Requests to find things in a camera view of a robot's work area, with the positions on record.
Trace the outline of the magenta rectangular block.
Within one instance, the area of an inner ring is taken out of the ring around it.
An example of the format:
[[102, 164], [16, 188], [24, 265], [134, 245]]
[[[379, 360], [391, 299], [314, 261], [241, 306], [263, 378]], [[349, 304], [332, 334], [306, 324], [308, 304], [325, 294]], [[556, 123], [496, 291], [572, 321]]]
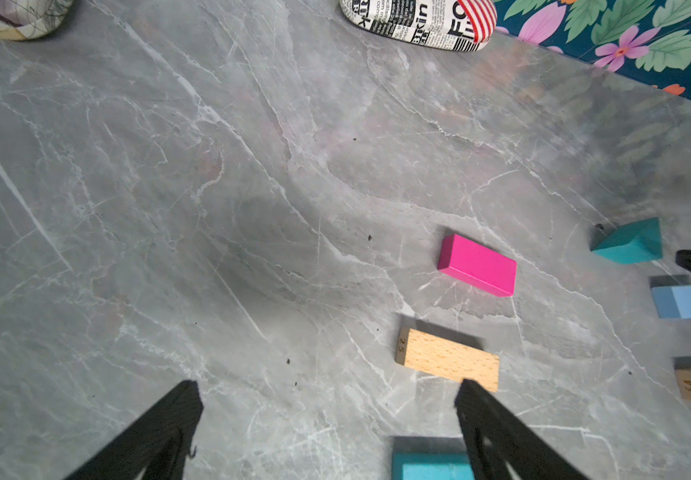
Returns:
[[515, 294], [517, 262], [457, 234], [443, 239], [437, 270], [497, 297]]

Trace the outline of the light blue rectangular block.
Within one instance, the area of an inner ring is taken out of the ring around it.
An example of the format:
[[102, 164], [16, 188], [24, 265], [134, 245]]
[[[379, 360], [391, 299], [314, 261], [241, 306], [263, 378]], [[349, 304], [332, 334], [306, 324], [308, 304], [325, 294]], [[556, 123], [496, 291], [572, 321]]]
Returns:
[[651, 288], [657, 314], [661, 319], [691, 319], [691, 285]]

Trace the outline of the teal triangular block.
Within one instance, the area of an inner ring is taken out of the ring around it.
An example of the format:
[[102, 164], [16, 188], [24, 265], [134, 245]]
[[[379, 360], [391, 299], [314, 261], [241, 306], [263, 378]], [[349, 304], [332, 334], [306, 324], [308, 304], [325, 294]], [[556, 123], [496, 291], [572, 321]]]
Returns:
[[654, 217], [621, 226], [591, 252], [623, 265], [660, 260], [663, 258], [661, 220]]

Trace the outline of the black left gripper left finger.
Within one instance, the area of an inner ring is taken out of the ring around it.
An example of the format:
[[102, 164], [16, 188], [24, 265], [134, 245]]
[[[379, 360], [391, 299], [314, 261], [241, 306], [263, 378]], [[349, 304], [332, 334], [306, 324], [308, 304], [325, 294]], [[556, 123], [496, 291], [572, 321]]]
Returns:
[[68, 477], [181, 479], [202, 412], [197, 383], [183, 380]]

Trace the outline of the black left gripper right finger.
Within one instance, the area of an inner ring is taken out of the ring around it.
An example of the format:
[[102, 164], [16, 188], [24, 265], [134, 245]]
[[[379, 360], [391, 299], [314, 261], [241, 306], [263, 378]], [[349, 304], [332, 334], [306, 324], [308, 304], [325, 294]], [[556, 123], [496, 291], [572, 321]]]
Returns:
[[475, 478], [585, 478], [479, 382], [461, 382], [455, 410]]

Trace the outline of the teal rectangular block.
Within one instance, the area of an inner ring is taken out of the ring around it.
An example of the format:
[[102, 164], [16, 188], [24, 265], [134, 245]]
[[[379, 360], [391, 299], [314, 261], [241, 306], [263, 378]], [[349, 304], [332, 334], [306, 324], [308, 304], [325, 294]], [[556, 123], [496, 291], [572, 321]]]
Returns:
[[473, 480], [465, 454], [395, 453], [392, 480]]

